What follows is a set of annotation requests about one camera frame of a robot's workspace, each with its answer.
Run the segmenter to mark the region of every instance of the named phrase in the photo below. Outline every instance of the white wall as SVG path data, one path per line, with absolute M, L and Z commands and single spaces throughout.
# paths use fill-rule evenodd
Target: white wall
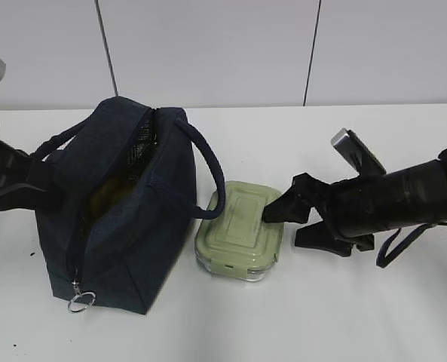
M 318 0 L 100 0 L 121 94 L 154 106 L 300 106 Z
M 303 104 L 319 0 L 100 0 L 121 95 Z M 113 95 L 93 0 L 0 0 L 0 109 Z M 322 0 L 307 105 L 447 103 L 447 0 Z
M 112 95 L 91 0 L 0 0 L 0 109 L 91 108 Z
M 322 0 L 307 105 L 447 103 L 447 0 Z

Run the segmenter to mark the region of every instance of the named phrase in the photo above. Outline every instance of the bag strap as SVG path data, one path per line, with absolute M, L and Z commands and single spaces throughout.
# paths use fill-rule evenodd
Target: bag strap
M 176 121 L 176 125 L 197 146 L 203 155 L 215 180 L 218 203 L 213 210 L 203 210 L 189 200 L 187 196 L 175 190 L 166 180 L 154 173 L 151 175 L 148 185 L 155 190 L 160 198 L 163 198 L 168 204 L 188 214 L 190 217 L 195 219 L 215 219 L 225 209 L 225 177 L 223 176 L 222 167 L 208 142 L 195 127 L 182 121 Z
M 34 153 L 31 154 L 31 157 L 42 160 L 50 153 L 56 151 L 59 147 L 61 147 L 64 143 L 73 138 L 82 128 L 86 125 L 86 120 L 79 122 L 75 126 L 68 128 L 56 136 L 52 136 L 50 140 L 42 143 Z

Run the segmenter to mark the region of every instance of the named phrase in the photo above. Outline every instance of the white table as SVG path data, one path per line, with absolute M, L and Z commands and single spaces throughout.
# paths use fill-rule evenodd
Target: white table
M 31 152 L 89 114 L 0 112 L 0 137 Z M 355 176 L 329 144 L 342 127 L 388 171 L 447 147 L 447 105 L 189 109 L 188 117 L 227 180 L 281 191 L 298 173 L 329 183 Z M 206 205 L 215 186 L 196 159 Z M 261 282 L 198 268 L 192 235 L 146 316 L 98 307 L 69 314 L 51 295 L 33 213 L 0 213 L 0 361 L 447 361 L 447 228 L 427 231 L 380 269 L 377 250 L 344 259 L 294 248 L 298 227 L 286 224 L 280 261 Z

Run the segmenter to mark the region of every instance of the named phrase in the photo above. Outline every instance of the zipper pull ring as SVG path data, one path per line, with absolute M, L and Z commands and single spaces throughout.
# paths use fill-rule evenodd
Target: zipper pull ring
M 74 288 L 74 296 L 72 297 L 71 300 L 69 300 L 69 304 L 67 305 L 67 310 L 70 313 L 79 313 L 80 311 L 85 311 L 86 309 L 88 309 L 89 307 L 92 306 L 92 304 L 94 304 L 94 302 L 96 301 L 96 294 L 95 292 L 83 292 L 81 293 L 81 289 L 79 288 L 79 283 L 77 281 L 73 281 L 72 283 L 72 287 Z M 85 296 L 89 296 L 90 300 L 87 304 L 83 304 L 82 307 L 80 308 L 75 308 L 74 307 L 74 303 L 78 302 L 79 299 L 82 299 Z

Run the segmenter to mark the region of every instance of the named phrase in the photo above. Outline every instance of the food container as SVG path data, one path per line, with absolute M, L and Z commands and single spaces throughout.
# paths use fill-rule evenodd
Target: food container
M 263 208 L 281 193 L 267 186 L 229 181 L 226 205 L 214 220 L 203 220 L 195 239 L 197 260 L 215 274 L 259 281 L 278 260 L 283 223 L 262 221 Z M 217 194 L 208 205 L 216 206 Z

